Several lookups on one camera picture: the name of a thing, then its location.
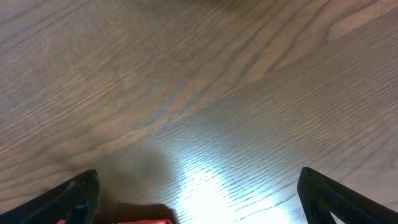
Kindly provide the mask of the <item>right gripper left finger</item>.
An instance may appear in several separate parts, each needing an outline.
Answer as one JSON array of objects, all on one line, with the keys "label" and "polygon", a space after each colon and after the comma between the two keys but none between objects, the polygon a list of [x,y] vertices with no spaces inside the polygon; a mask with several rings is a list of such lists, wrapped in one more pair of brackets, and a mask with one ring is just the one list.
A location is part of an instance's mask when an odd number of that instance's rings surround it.
[{"label": "right gripper left finger", "polygon": [[1,223],[94,222],[100,197],[100,181],[87,170],[38,197],[1,215]]}]

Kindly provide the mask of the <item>red t-shirt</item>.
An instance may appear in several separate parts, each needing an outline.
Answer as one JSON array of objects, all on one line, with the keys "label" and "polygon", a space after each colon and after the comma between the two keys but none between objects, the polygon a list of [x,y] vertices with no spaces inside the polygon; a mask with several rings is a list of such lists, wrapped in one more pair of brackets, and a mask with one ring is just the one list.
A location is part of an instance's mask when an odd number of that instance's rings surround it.
[{"label": "red t-shirt", "polygon": [[[60,220],[57,224],[66,224],[66,220]],[[141,220],[136,222],[122,222],[112,224],[173,224],[170,220]]]}]

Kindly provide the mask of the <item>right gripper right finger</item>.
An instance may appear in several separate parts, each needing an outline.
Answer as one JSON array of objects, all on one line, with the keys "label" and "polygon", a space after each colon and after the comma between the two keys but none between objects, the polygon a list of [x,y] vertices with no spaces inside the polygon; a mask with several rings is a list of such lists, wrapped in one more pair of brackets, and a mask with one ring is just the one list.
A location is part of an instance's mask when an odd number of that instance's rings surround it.
[{"label": "right gripper right finger", "polygon": [[309,223],[397,223],[397,212],[347,188],[333,179],[303,167],[297,192]]}]

